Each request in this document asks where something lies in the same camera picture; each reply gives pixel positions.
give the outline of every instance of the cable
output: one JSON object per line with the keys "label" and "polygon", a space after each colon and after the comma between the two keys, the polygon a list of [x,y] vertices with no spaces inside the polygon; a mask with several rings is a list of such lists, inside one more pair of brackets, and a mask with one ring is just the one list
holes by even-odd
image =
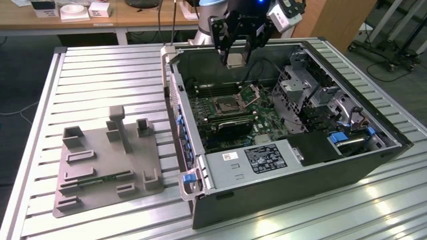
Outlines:
{"label": "cable", "polygon": [[158,35],[159,35],[161,43],[165,44],[165,40],[163,40],[163,38],[162,38],[161,29],[159,29],[159,12],[161,12],[161,6],[162,6],[162,0],[159,0],[159,4],[158,4],[158,7],[157,7],[157,27],[158,27]]}
{"label": "cable", "polygon": [[29,104],[27,106],[25,106],[21,110],[18,111],[14,111],[14,112],[6,112],[6,113],[2,113],[0,112],[0,115],[1,116],[10,116],[10,115],[14,115],[14,114],[18,114],[21,113],[22,111],[25,111],[26,109],[29,109],[33,105],[35,105],[38,102],[35,101],[34,103]]}
{"label": "cable", "polygon": [[[410,10],[413,4],[414,4],[417,1],[418,1],[418,0],[414,0],[414,1],[412,2],[410,6],[408,7],[408,10]],[[398,20],[393,23],[389,31],[388,31],[386,34],[385,34],[385,36],[386,36],[385,38],[388,38],[388,35],[389,35],[389,33],[393,31],[393,29],[394,29],[394,27],[396,27],[396,24],[401,21],[401,19],[402,19],[404,17],[405,17],[405,15],[402,15],[402,16],[398,18]]]}
{"label": "cable", "polygon": [[317,92],[317,90],[318,90],[320,87],[321,87],[321,85],[320,85],[320,83],[318,83],[318,84],[314,86],[312,92],[309,93],[306,99],[301,102],[301,105],[300,105],[301,108],[300,108],[300,109],[302,109],[302,107],[305,106],[305,104],[309,102],[309,99],[312,99],[312,97],[313,97],[313,95],[314,95],[314,93]]}
{"label": "cable", "polygon": [[173,38],[174,38],[174,22],[175,22],[175,0],[173,0],[173,23],[171,23],[171,34],[170,34],[170,46],[173,45]]}
{"label": "cable", "polygon": [[288,121],[290,124],[294,124],[294,125],[298,125],[298,126],[305,126],[305,124],[300,124],[300,123],[296,123],[293,121],[289,121],[288,119],[285,119],[284,117],[281,117],[282,120]]}
{"label": "cable", "polygon": [[[135,37],[135,36],[133,35],[131,32],[129,32],[129,34],[130,34],[130,36],[131,36],[133,38],[135,38],[137,40],[142,41],[138,37]],[[150,43],[153,43],[153,40],[155,39],[157,34],[158,34],[158,32],[155,31],[154,34],[153,34],[151,39],[150,39],[149,41],[146,41],[146,42],[142,41],[142,44],[150,44]]]}
{"label": "cable", "polygon": [[27,118],[23,116],[22,112],[19,112],[18,115],[19,115],[21,118],[29,123],[29,125],[31,126],[33,123],[31,123],[31,121],[29,121]]}
{"label": "cable", "polygon": [[31,121],[27,120],[27,118],[23,116],[22,112],[29,109],[33,105],[35,105],[38,102],[35,101],[34,103],[29,104],[27,106],[25,106],[21,110],[14,111],[14,112],[0,112],[0,116],[11,116],[14,114],[18,114],[21,116],[21,118],[29,123],[29,125],[33,125]]}
{"label": "cable", "polygon": [[396,80],[398,80],[400,78],[402,78],[404,76],[409,75],[412,72],[409,71],[408,73],[402,74],[401,76],[396,77],[394,79],[392,80],[382,80],[380,78],[377,78],[376,76],[372,75],[372,73],[369,72],[369,68],[373,67],[374,65],[378,65],[378,64],[384,64],[386,61],[381,61],[381,62],[377,62],[377,63],[373,63],[370,64],[366,68],[365,68],[365,71],[366,73],[370,75],[372,78],[374,78],[377,81],[380,82],[384,82],[384,83],[390,83]]}
{"label": "cable", "polygon": [[198,18],[197,7],[195,7],[195,0],[191,0],[191,5],[193,5],[193,10],[194,10],[194,14],[195,14],[195,16],[197,16],[197,19],[199,19],[199,18]]}
{"label": "cable", "polygon": [[249,69],[248,69],[248,71],[246,71],[246,73],[245,73],[245,75],[244,75],[244,78],[242,78],[242,80],[241,80],[241,82],[240,82],[238,85],[242,85],[242,84],[246,82],[246,80],[248,80],[248,78],[249,78],[249,74],[250,74],[250,72],[252,72],[252,70],[253,70],[253,68],[254,68],[254,65],[256,65],[258,62],[261,62],[261,61],[268,62],[268,63],[273,66],[273,68],[278,71],[280,75],[285,75],[285,74],[282,73],[280,67],[278,67],[269,59],[266,59],[266,58],[264,58],[264,57],[260,57],[260,58],[257,58],[257,59],[254,60],[254,62],[250,64]]}
{"label": "cable", "polygon": [[366,36],[366,40],[368,40],[368,45],[372,47],[372,42],[370,42],[370,38],[369,38],[369,34],[368,34],[368,25],[366,25],[366,23],[364,23],[364,32],[365,32],[365,36]]}
{"label": "cable", "polygon": [[7,37],[5,36],[2,42],[0,43],[0,47],[6,43],[6,41],[7,41]]}

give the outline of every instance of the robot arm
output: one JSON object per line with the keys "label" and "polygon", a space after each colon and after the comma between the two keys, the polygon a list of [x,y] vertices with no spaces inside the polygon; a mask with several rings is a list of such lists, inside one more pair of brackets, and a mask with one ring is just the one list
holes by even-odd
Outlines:
{"label": "robot arm", "polygon": [[220,61],[228,64],[229,49],[245,37],[241,56],[232,58],[228,66],[244,66],[250,52],[264,47],[274,31],[286,31],[302,19],[305,1],[277,0],[199,0],[198,31],[193,44],[213,44]]}

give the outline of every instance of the wooden desk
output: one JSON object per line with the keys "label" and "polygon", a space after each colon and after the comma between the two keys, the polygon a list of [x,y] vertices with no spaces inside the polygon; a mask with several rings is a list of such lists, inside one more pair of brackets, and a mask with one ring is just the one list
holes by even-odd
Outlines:
{"label": "wooden desk", "polygon": [[[115,0],[117,25],[119,27],[157,26],[157,8],[143,9],[137,12],[137,8],[126,5],[123,0]],[[163,0],[159,12],[159,25],[173,24],[173,1]],[[179,4],[175,4],[174,25],[198,25],[197,20],[186,20],[182,15]]]}
{"label": "wooden desk", "polygon": [[62,23],[59,17],[35,17],[31,6],[17,7],[10,0],[0,0],[0,30],[93,28],[99,24],[113,27],[117,25],[115,1],[119,0],[107,1],[111,7],[110,17],[90,17],[89,21]]}
{"label": "wooden desk", "polygon": [[344,53],[376,0],[306,0],[292,38],[324,37]]}
{"label": "wooden desk", "polygon": [[[37,18],[31,6],[17,7],[10,0],[0,0],[0,36],[115,33],[119,45],[126,45],[126,32],[157,31],[157,8],[143,9],[126,5],[123,0],[109,0],[110,17],[90,17],[89,21],[61,23],[59,17]],[[173,1],[163,0],[161,30],[169,31],[173,23]],[[198,22],[183,18],[175,7],[175,30],[195,30]]]}

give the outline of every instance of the gray carpet floor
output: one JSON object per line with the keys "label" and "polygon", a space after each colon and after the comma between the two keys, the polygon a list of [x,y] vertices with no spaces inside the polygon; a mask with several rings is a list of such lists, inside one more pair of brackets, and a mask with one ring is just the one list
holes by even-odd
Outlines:
{"label": "gray carpet floor", "polygon": [[[374,9],[368,16],[368,22],[376,25],[385,11],[386,7]],[[396,12],[382,29],[384,33],[388,32],[400,17],[401,15]],[[396,39],[397,41],[404,41],[416,24],[414,21],[406,24],[404,31]],[[421,45],[427,39],[425,36],[427,28],[424,27],[413,41],[412,49],[416,49]],[[133,35],[130,40],[131,43],[137,44],[149,42],[151,39],[153,33],[146,33],[142,36]],[[57,36],[9,37],[6,43],[0,46],[1,113],[14,112],[38,101],[53,49],[59,46],[61,42]],[[348,52],[345,56],[364,72],[366,66],[382,61],[380,57],[365,52],[362,49]],[[424,61],[424,67],[417,67],[409,75],[393,82],[380,82],[377,80],[374,82],[416,119],[427,125],[427,54],[421,55],[420,58]],[[373,66],[370,73],[380,79],[390,80],[406,72],[400,69],[394,72],[386,72],[380,66]],[[23,112],[30,121],[34,117],[35,108],[37,106],[33,106]],[[18,114],[6,117],[0,116],[0,222],[9,200],[10,185],[14,182],[29,130],[30,125]]]}

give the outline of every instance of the green circuit board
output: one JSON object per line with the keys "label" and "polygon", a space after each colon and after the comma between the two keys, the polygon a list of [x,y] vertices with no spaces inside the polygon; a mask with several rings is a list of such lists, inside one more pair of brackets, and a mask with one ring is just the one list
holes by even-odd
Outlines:
{"label": "green circuit board", "polygon": [[288,135],[266,88],[245,85],[236,94],[191,95],[189,105],[206,153],[252,146],[260,139],[274,141]]}

